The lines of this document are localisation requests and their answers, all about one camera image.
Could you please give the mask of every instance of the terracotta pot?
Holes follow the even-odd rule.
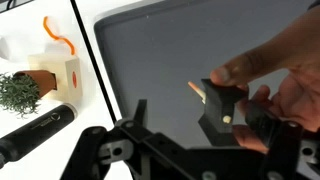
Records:
[[[53,89],[56,89],[57,83],[54,75],[45,70],[18,71],[15,76],[30,76],[39,87],[39,99]]]

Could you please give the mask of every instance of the hand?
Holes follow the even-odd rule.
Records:
[[[210,77],[215,84],[238,85],[248,91],[248,82],[283,68],[289,70],[289,75],[278,92],[269,98],[270,89],[263,85],[252,100],[278,117],[317,131],[320,127],[320,7],[306,12],[268,42],[215,69]],[[237,104],[243,115],[247,102],[248,99],[243,99]],[[241,146],[267,151],[247,126],[234,126],[234,134]]]

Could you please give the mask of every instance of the black cylinder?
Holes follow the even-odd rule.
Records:
[[[7,162],[20,160],[47,139],[66,127],[76,118],[76,110],[70,104],[62,104],[21,128],[0,139],[0,158]]]

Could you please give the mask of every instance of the green plant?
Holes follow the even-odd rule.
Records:
[[[35,113],[38,107],[39,88],[28,75],[0,74],[0,107],[17,112],[23,117]]]

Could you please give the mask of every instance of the white desk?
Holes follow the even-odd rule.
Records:
[[[99,65],[102,65],[102,61],[93,33],[95,16],[136,1],[77,1]],[[15,72],[16,70],[27,69],[27,56],[29,54],[43,52],[69,53],[68,46],[63,43],[54,42],[44,31],[42,27],[44,16],[50,17],[49,22],[52,22],[54,25],[52,28],[54,32],[67,37],[76,47],[76,54],[81,61],[84,97],[80,103],[74,104],[79,111],[76,121],[20,161],[6,164],[0,170],[1,180],[57,180],[60,178],[74,146],[85,128],[104,126],[110,130],[113,127],[71,3],[68,0],[37,0],[0,15],[0,37],[5,39],[5,43],[3,44],[2,42],[0,48],[1,46],[6,46],[5,48],[9,50],[7,58],[11,62],[3,63],[0,61],[0,72]],[[103,66],[100,69],[108,93],[111,93],[111,101],[113,104],[116,104]],[[45,113],[59,104],[61,102],[43,101],[39,114]],[[118,119],[121,118],[118,109],[115,110],[115,113]],[[0,117],[0,137],[2,137],[30,122],[37,115],[32,115],[28,119],[22,120],[16,119],[15,115],[2,111],[0,112]],[[112,165],[107,179],[125,180],[131,178],[127,167],[121,162]]]

